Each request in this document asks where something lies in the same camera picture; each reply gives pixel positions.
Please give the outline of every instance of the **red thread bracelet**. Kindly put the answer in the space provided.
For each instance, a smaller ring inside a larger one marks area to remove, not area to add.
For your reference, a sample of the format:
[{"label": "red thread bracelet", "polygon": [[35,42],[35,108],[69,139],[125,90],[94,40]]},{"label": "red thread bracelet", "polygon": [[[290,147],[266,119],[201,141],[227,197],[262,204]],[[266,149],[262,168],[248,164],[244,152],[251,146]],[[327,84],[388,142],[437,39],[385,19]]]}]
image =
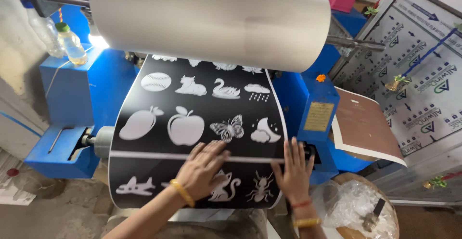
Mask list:
[{"label": "red thread bracelet", "polygon": [[302,202],[297,203],[297,204],[293,204],[291,206],[292,206],[292,209],[295,209],[297,207],[306,207],[306,206],[309,206],[309,205],[311,205],[311,199],[302,201]]}]

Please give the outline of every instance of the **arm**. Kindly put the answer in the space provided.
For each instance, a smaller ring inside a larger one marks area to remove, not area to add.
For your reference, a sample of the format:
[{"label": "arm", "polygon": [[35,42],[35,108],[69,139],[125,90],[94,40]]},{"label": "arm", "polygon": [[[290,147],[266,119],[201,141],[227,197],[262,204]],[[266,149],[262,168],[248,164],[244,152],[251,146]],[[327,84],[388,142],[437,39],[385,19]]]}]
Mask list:
[{"label": "arm", "polygon": [[[230,152],[219,155],[225,142],[199,143],[181,167],[176,180],[194,201],[210,195],[225,177],[214,177]],[[103,239],[152,239],[186,201],[173,186],[162,190],[138,212],[124,220]]]},{"label": "arm", "polygon": [[[308,166],[305,166],[305,150],[303,144],[298,143],[295,137],[292,138],[291,145],[286,140],[284,142],[284,174],[278,163],[272,162],[271,166],[274,171],[274,177],[291,205],[295,205],[307,200],[309,196],[309,177],[315,164],[315,157],[309,158]],[[296,220],[306,218],[318,218],[315,208],[310,204],[308,206],[296,207],[293,210]],[[299,227],[300,239],[326,239],[321,225],[311,227]]]}]

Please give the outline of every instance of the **cat graphic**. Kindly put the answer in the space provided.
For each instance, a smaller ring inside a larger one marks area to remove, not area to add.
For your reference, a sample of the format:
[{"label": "cat graphic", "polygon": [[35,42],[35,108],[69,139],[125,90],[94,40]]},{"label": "cat graphic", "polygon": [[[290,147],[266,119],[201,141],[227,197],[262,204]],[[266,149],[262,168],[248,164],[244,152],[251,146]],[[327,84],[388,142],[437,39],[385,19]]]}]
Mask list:
[{"label": "cat graphic", "polygon": [[236,190],[234,186],[239,186],[241,184],[241,180],[239,178],[235,178],[230,185],[231,188],[231,196],[228,197],[228,192],[224,190],[224,187],[226,187],[230,181],[231,181],[231,175],[232,172],[225,174],[223,170],[220,170],[215,177],[217,176],[226,176],[226,180],[223,181],[222,183],[218,184],[218,186],[215,187],[215,189],[212,190],[210,193],[212,196],[209,198],[209,201],[213,202],[224,202],[224,201],[231,201],[234,196],[236,195]]},{"label": "cat graphic", "polygon": [[203,96],[207,94],[207,90],[205,90],[204,85],[196,84],[194,82],[194,77],[187,77],[184,75],[180,81],[180,83],[183,84],[182,87],[175,90],[175,92],[180,94],[192,94],[197,96]]}]

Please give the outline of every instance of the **baseball graphic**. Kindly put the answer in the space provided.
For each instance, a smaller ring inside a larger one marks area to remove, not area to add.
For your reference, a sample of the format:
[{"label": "baseball graphic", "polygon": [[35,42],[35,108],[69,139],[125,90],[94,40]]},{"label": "baseball graphic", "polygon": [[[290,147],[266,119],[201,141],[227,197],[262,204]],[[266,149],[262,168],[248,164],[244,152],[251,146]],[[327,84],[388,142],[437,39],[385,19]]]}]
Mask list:
[{"label": "baseball graphic", "polygon": [[161,72],[151,73],[141,80],[142,88],[152,92],[162,91],[169,87],[171,83],[170,76]]}]

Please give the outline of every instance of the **white roll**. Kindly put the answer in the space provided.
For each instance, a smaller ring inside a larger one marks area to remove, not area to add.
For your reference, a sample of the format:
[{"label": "white roll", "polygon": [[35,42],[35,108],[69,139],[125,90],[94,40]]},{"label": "white roll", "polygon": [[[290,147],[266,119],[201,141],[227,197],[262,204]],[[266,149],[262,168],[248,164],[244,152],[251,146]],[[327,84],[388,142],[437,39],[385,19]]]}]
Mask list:
[{"label": "white roll", "polygon": [[302,72],[330,25],[328,0],[90,0],[120,50]]}]

